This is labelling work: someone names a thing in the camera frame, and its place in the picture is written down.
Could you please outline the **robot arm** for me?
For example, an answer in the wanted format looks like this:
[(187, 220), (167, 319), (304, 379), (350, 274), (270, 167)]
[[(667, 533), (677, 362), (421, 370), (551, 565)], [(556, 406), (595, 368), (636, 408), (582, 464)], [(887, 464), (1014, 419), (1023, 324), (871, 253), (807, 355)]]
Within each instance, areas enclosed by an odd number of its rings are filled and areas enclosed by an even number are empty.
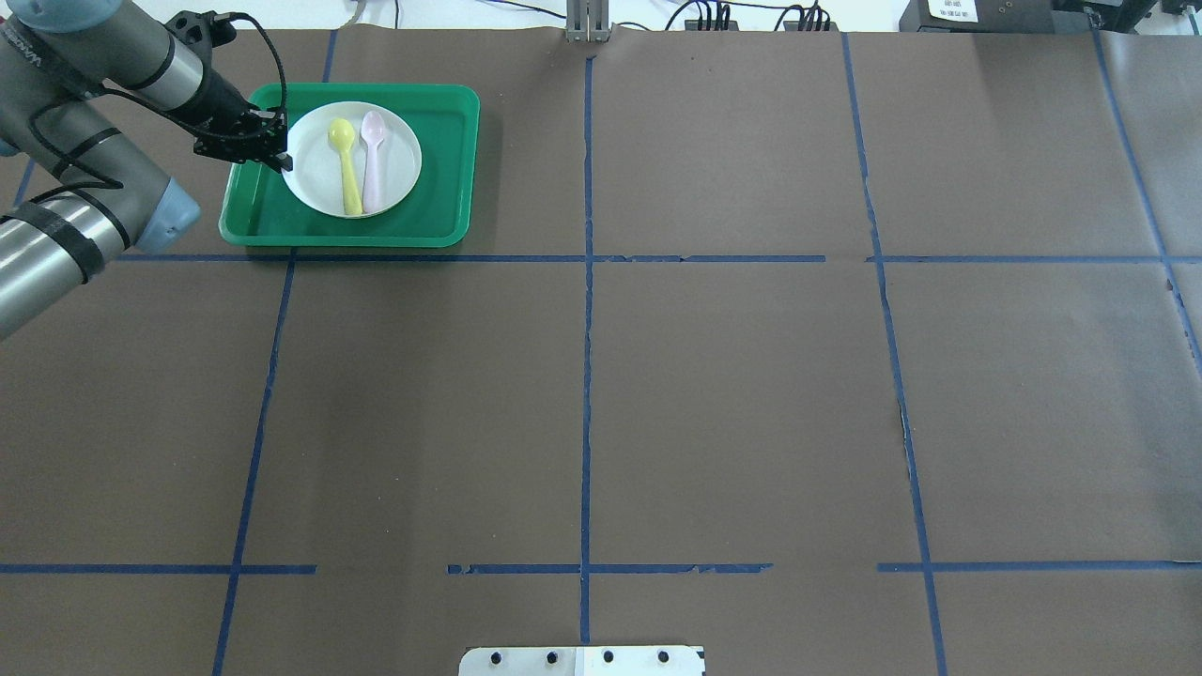
[(263, 108), (213, 65), (243, 12), (155, 20), (133, 1), (12, 1), (2, 20), (2, 155), (24, 154), (56, 186), (2, 213), (1, 325), (12, 336), (137, 248), (157, 254), (200, 206), (94, 107), (117, 96), (175, 124), (200, 158), (282, 173), (286, 103)]

